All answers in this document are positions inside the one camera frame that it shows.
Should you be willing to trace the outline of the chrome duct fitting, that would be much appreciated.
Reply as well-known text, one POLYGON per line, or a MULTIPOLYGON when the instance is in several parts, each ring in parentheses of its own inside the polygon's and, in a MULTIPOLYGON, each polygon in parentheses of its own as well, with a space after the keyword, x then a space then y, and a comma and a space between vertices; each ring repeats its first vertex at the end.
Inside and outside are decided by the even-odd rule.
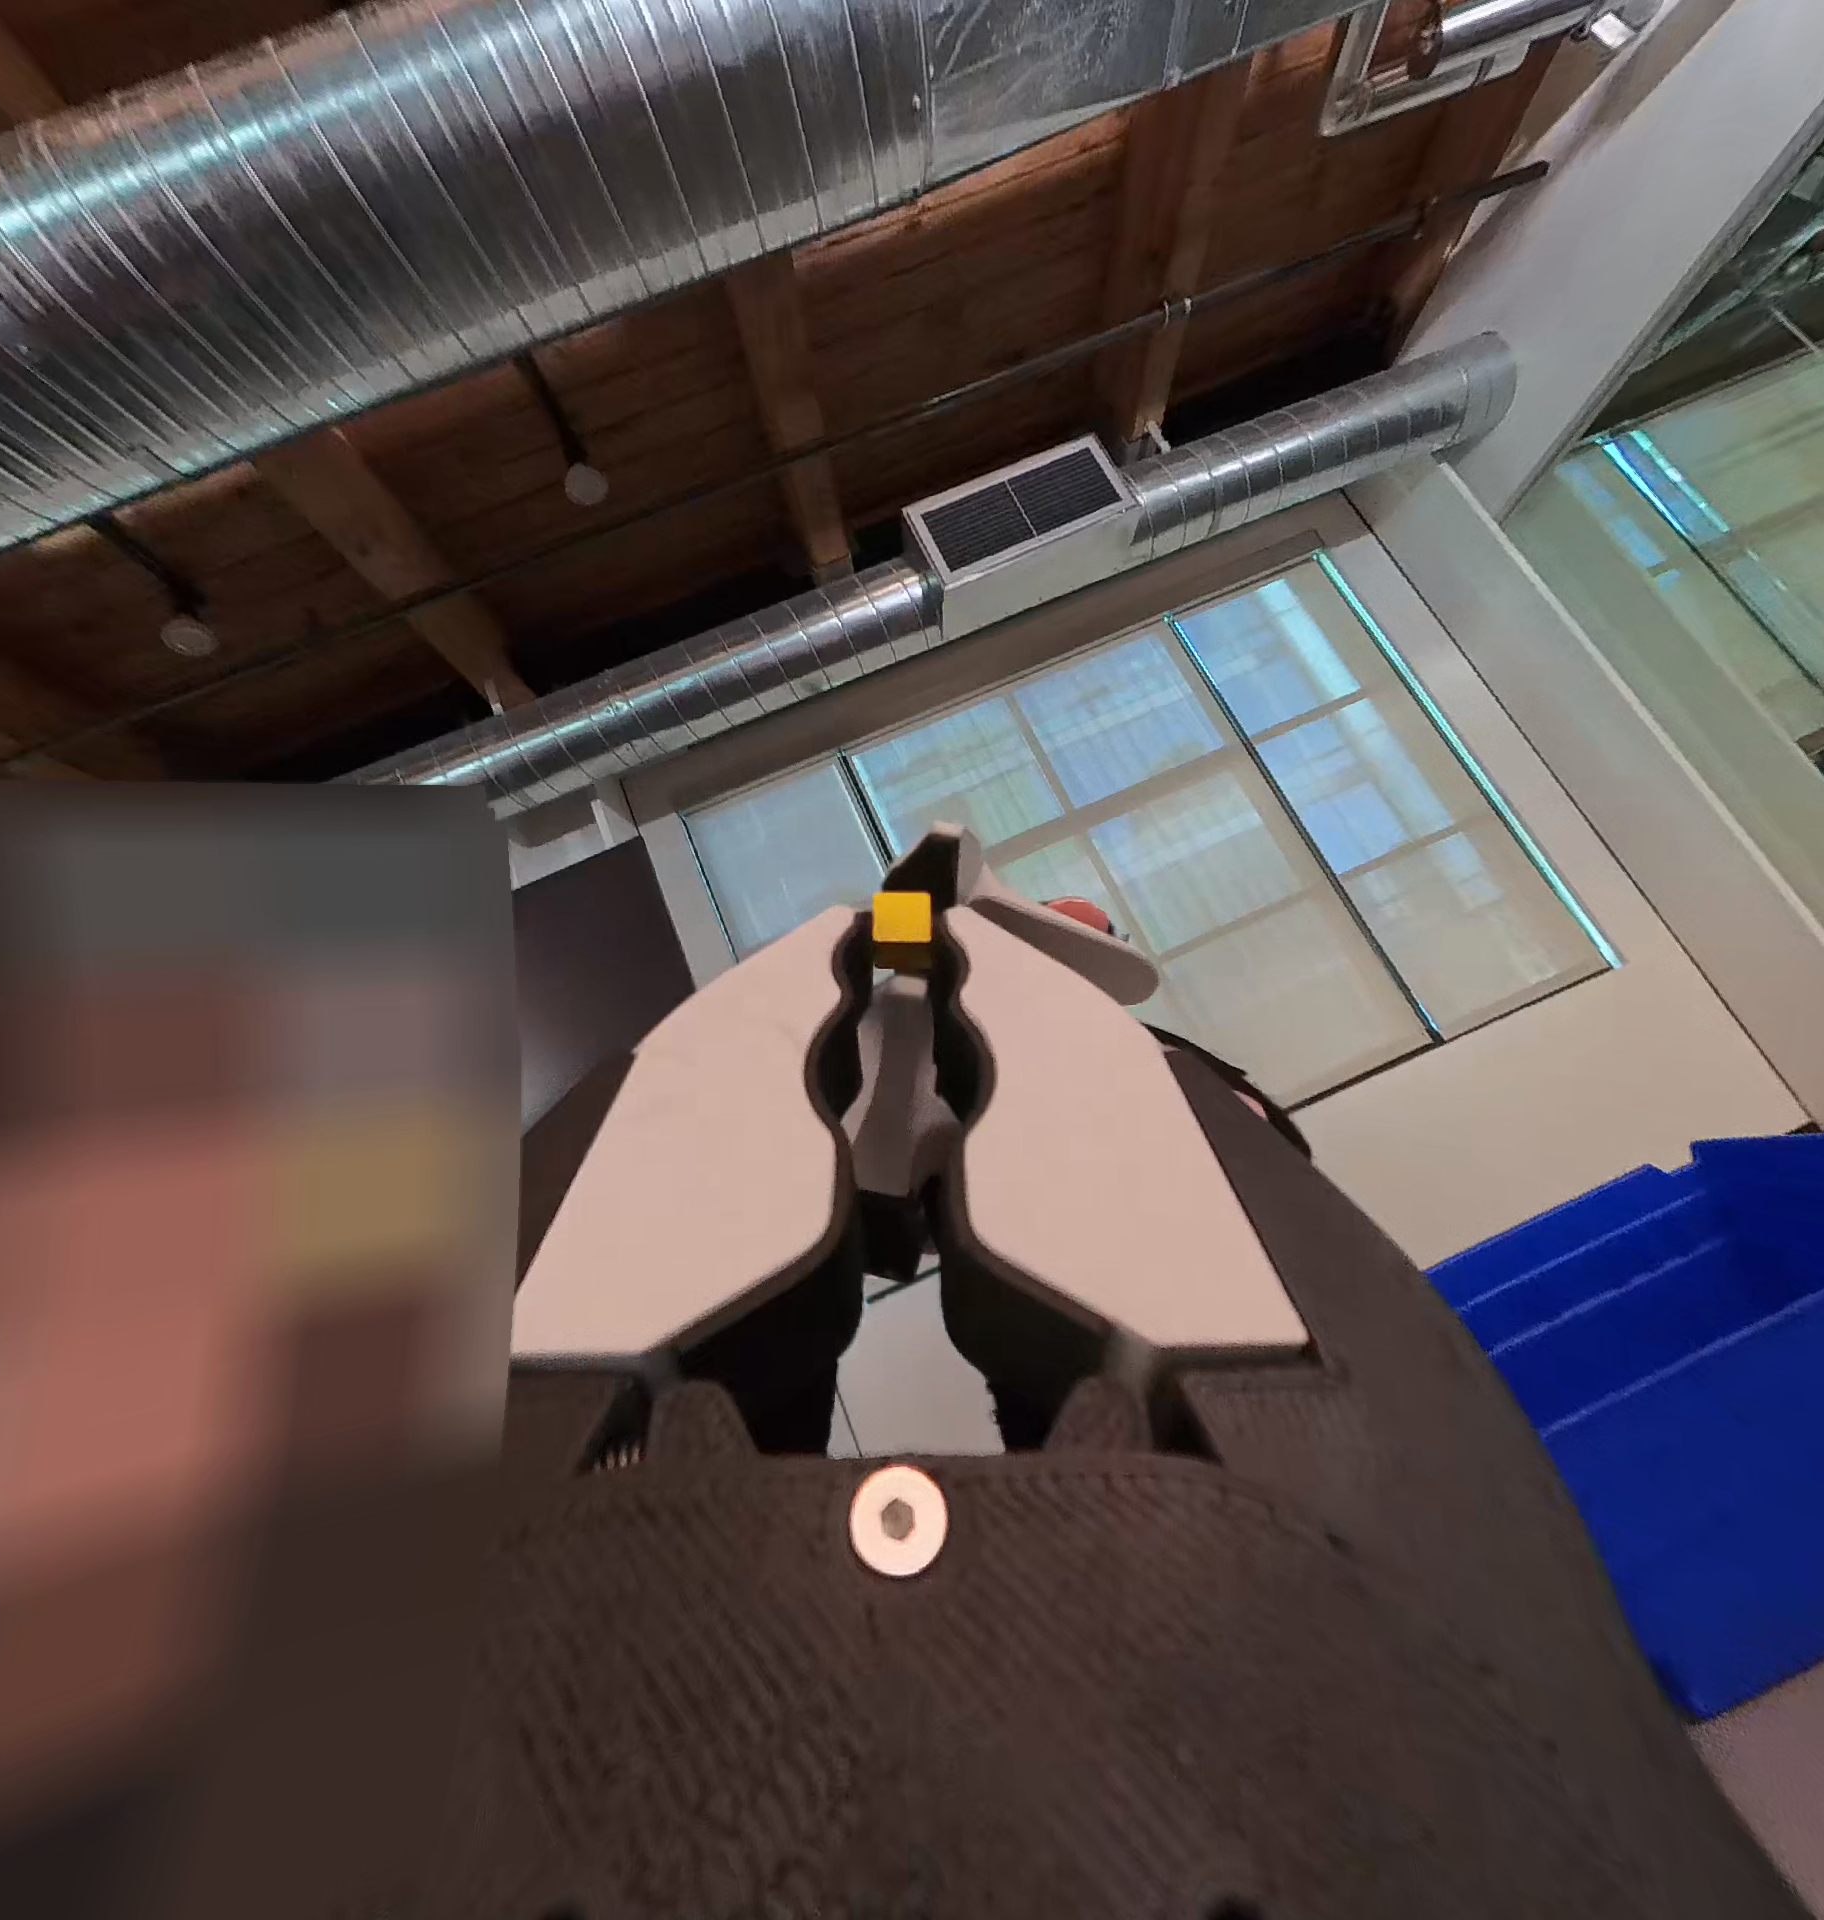
POLYGON ((1392 5, 1363 5, 1346 25, 1321 133, 1348 135, 1510 77, 1539 44, 1577 40, 1614 58, 1659 9, 1661 2, 1429 5, 1405 56, 1392 59, 1380 58, 1392 5))

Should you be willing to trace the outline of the large grid window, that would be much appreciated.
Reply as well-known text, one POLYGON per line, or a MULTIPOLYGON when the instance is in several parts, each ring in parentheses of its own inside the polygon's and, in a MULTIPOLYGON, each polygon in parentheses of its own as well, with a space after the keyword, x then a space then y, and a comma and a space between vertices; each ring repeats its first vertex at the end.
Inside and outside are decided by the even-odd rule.
POLYGON ((1149 955, 1284 1106, 1618 965, 1327 552, 681 816, 736 958, 936 824, 1149 955))

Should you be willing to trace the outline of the glass partition wall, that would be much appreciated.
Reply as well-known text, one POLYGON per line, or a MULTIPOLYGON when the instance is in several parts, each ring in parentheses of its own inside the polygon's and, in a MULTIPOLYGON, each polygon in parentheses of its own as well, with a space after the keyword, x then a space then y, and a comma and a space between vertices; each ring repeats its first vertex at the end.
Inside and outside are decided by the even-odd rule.
POLYGON ((1506 530, 1677 738, 1824 786, 1824 135, 1506 530))

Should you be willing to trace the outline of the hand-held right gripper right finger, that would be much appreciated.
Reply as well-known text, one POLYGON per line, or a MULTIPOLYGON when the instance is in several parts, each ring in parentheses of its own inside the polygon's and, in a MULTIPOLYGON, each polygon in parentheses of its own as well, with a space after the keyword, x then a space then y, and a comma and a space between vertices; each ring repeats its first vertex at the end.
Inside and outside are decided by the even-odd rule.
POLYGON ((1193 1369, 1316 1357, 1159 1037, 974 911, 936 918, 936 1087, 959 1132, 929 1189, 942 1308, 1010 1452, 1087 1381, 1155 1435, 1193 1369))

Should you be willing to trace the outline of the white air vent unit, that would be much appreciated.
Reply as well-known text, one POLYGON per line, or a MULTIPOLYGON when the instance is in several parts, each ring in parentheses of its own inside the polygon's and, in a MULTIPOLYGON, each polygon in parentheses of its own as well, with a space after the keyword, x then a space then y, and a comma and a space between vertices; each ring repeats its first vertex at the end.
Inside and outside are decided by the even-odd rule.
POLYGON ((1095 437, 903 506, 938 635, 962 639, 1126 570, 1141 501, 1095 437))

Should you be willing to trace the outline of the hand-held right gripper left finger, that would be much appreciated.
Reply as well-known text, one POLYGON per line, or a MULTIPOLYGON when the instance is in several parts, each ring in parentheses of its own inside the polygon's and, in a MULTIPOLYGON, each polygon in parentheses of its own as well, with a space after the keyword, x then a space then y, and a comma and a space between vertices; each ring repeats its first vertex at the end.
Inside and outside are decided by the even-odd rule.
POLYGON ((761 1452, 826 1452, 864 1314, 845 1115, 873 918, 830 909, 672 1009, 611 1096, 518 1284, 513 1357, 722 1387, 761 1452))

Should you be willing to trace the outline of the thin black ceiling pipe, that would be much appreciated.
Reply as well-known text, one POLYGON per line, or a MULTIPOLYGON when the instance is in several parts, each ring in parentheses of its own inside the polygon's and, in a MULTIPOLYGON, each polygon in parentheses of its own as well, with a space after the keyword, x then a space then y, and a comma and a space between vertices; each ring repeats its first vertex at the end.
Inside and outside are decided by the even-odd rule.
POLYGON ((1156 306, 1140 312, 1136 315, 1130 315, 1106 329, 1091 329, 1084 335, 1058 344, 1056 349, 1028 354, 1020 359, 1016 364, 1010 364, 979 379, 969 379, 934 397, 923 397, 922 401, 907 403, 903 408, 895 408, 893 413, 868 419, 841 433, 808 440, 785 452, 772 452, 761 463, 745 466, 739 473, 721 477, 698 487, 685 487, 683 491, 671 491, 667 497, 660 497, 629 515, 623 515, 607 526, 563 535, 508 561, 481 566, 475 574, 463 574, 453 585, 416 590, 401 600, 384 605, 382 609, 374 609, 371 614, 362 614, 351 624, 343 624, 341 637, 379 632, 384 624, 405 624, 410 614, 441 608, 449 600, 458 600, 463 591, 500 585, 509 578, 518 578, 519 573, 548 566, 553 561, 564 560, 570 552, 581 546, 604 544, 604 541, 628 537, 637 526, 647 526, 663 517, 672 517, 672 515, 702 506, 713 500, 744 491, 747 487, 779 482, 784 473, 789 473, 791 468, 801 463, 834 460, 860 445, 892 440, 908 428, 923 428, 925 424, 947 419, 949 413, 966 412, 997 397, 1007 397, 1033 381, 1051 379, 1071 369, 1081 369, 1101 359, 1104 354, 1111 354, 1115 349, 1125 349, 1155 334, 1166 334, 1169 329, 1180 324, 1189 324, 1196 315, 1209 315, 1213 312, 1222 306, 1253 300, 1287 284, 1297 284, 1308 275, 1318 275, 1321 271, 1324 271, 1327 265, 1336 265, 1343 258, 1349 258, 1365 250, 1378 250, 1382 245, 1390 245, 1392 241, 1415 241, 1429 229, 1440 226, 1447 212, 1459 212, 1464 207, 1471 211, 1482 202, 1500 201, 1510 192, 1518 192, 1549 178, 1549 170, 1551 170, 1551 163, 1546 158, 1523 161, 1514 168, 1504 168, 1475 182, 1464 182, 1464 185, 1456 185, 1454 190, 1440 190, 1436 196, 1429 196, 1429 201, 1405 205, 1398 216, 1390 216, 1376 226, 1349 231, 1346 239, 1332 241, 1329 245, 1318 249, 1312 254, 1296 256, 1277 265, 1263 265, 1263 269, 1245 271, 1240 275, 1222 278, 1201 291, 1164 296, 1156 306))

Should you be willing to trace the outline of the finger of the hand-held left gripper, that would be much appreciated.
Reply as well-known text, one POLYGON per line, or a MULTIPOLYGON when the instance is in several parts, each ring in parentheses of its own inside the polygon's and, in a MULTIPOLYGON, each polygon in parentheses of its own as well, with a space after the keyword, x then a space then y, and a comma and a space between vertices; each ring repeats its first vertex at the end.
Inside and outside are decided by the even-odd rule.
POLYGON ((1109 914, 1087 899, 1037 901, 1007 884, 979 835, 959 824, 934 824, 883 875, 889 894, 925 894, 942 911, 974 911, 1033 950, 1076 970, 1126 1009, 1155 999, 1159 965, 1134 949, 1109 914))
POLYGON ((910 1277, 929 1243, 925 1192, 947 1171, 953 1144, 953 1111, 936 1087, 925 980, 880 974, 856 1031, 864 1080, 848 1140, 864 1270, 872 1277, 910 1277))

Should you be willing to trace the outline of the blue plastic bin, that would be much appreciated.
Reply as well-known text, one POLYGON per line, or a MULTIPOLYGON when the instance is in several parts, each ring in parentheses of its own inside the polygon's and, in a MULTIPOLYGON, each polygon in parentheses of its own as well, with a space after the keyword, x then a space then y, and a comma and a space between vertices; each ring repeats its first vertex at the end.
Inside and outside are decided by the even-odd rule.
POLYGON ((1824 1664, 1824 1135, 1705 1142, 1710 1254, 1516 1373, 1668 1697, 1715 1718, 1824 1664))
POLYGON ((1558 1456, 1646 1417, 1747 1305, 1694 1170, 1628 1171, 1430 1277, 1558 1456))

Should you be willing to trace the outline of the large silver air duct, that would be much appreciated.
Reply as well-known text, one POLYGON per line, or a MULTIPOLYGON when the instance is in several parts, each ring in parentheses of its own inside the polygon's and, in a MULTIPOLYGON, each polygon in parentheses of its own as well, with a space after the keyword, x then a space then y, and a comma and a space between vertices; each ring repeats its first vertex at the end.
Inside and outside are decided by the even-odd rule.
POLYGON ((0 552, 1356 5, 362 5, 0 133, 0 552))

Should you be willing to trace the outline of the narrow silver air duct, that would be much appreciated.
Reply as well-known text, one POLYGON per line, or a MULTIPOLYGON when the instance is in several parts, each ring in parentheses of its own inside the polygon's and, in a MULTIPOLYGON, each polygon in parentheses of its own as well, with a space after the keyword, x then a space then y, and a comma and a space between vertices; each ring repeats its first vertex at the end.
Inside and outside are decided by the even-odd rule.
MULTIPOLYGON (((1510 345, 1482 332, 1120 466, 1141 520, 1134 554, 1111 580, 1475 445, 1516 393, 1510 345)), ((898 560, 564 685, 534 707, 448 733, 341 783, 475 788, 508 820, 951 642, 938 635, 936 600, 903 539, 898 560)))

